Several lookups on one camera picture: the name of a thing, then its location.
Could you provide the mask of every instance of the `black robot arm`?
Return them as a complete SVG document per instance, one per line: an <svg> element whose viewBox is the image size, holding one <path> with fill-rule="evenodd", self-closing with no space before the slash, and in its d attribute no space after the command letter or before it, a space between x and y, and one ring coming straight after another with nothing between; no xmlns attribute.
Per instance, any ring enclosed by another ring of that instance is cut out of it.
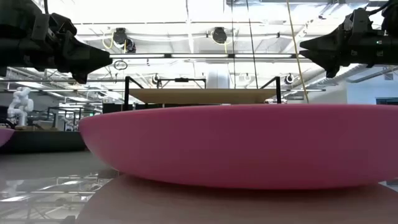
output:
<svg viewBox="0 0 398 224"><path fill-rule="evenodd" d="M109 53L76 40L71 20L42 14L31 0L0 0L0 76L6 67L54 68L78 83L111 64Z"/></svg>
<svg viewBox="0 0 398 224"><path fill-rule="evenodd" d="M383 10L381 30L372 28L371 14ZM340 66L351 63L398 65L398 1L390 0L375 11L355 9L332 33L300 43L300 54L326 70L333 78Z"/></svg>

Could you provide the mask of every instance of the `white robot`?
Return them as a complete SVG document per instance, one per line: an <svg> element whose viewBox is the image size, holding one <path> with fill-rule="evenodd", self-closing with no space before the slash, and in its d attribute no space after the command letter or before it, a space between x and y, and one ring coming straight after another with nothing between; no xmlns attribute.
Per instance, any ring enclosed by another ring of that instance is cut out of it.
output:
<svg viewBox="0 0 398 224"><path fill-rule="evenodd" d="M14 93L14 98L12 103L8 107L8 117L13 118L15 116L19 117L18 126L26 126L27 123L27 112L33 111L33 100L29 99L30 88L19 87Z"/></svg>

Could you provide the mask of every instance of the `glossy floor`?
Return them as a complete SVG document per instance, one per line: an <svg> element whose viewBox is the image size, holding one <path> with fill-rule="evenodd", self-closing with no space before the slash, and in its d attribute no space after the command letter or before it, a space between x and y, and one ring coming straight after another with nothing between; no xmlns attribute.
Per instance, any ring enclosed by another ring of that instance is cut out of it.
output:
<svg viewBox="0 0 398 224"><path fill-rule="evenodd" d="M0 157L0 223L397 223L398 193L189 187L121 175L89 152Z"/></svg>

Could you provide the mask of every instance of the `wooden shelf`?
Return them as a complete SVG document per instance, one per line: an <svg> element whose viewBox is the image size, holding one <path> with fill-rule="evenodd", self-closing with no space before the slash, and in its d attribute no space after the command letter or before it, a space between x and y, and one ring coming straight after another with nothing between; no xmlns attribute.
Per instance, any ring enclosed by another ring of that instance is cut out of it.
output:
<svg viewBox="0 0 398 224"><path fill-rule="evenodd" d="M264 103L275 89L130 89L130 95L144 103L210 104Z"/></svg>

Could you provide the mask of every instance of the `pink bowl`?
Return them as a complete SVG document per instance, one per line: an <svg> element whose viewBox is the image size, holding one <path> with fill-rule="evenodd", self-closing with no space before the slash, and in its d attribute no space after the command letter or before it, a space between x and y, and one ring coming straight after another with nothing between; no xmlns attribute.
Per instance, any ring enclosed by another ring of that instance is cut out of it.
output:
<svg viewBox="0 0 398 224"><path fill-rule="evenodd" d="M0 128L0 147L10 140L12 134L14 134L13 129Z"/></svg>
<svg viewBox="0 0 398 224"><path fill-rule="evenodd" d="M88 148L115 169L177 184L327 189L398 177L398 106L235 105L85 118Z"/></svg>

